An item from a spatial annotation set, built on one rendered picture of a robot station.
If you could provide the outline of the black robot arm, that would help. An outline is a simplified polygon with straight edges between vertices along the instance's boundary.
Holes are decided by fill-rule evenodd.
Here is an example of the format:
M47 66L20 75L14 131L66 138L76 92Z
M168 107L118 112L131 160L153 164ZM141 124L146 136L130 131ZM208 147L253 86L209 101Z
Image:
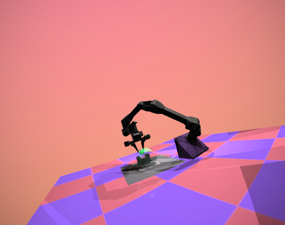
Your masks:
M201 127L200 121L198 118L195 117L187 117L182 115L174 110L171 110L165 107L160 101L158 100L149 100L149 101L140 101L137 106L126 115L122 120L121 124L123 129L121 130L124 136L130 135L130 132L133 130L137 130L137 122L132 121L133 117L140 111L144 110L146 112L156 113L156 114L163 114L169 118L172 118L178 122L184 123L185 129L189 130L189 133L185 135L186 139L188 139L191 143L197 141L197 137L201 135ZM130 122L132 123L130 124ZM142 131L137 131L137 133L132 134L134 140L140 139L143 136Z

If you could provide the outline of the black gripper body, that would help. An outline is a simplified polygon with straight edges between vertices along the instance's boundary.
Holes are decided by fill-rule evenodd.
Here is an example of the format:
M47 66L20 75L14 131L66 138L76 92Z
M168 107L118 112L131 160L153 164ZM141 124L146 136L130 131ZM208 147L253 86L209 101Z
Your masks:
M138 130L133 130L133 131L131 131L131 132L130 132L131 136L132 136L133 132L134 132L134 133L137 133L137 131L138 131ZM141 137L140 139L136 139L136 140L134 140L134 138L132 137L133 141L129 141L129 140L128 140L128 141L124 142L124 145L125 145L125 147L128 147L128 146L130 146L131 144L133 144L133 143L135 143L135 142L150 139L150 137L151 137L150 134L147 134L147 135L145 135L144 137Z

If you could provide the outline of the dark grey flat mat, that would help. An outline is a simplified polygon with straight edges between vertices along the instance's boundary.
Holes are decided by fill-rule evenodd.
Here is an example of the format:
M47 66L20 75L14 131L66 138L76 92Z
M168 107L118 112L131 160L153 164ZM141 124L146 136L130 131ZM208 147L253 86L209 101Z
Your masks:
M142 181L144 179L162 173L166 170L169 170L184 162L186 161L160 154L157 155L156 163L149 168L146 168L143 165L138 165L138 163L135 163L128 166L124 166L120 169L125 177L127 184L131 185L133 183Z

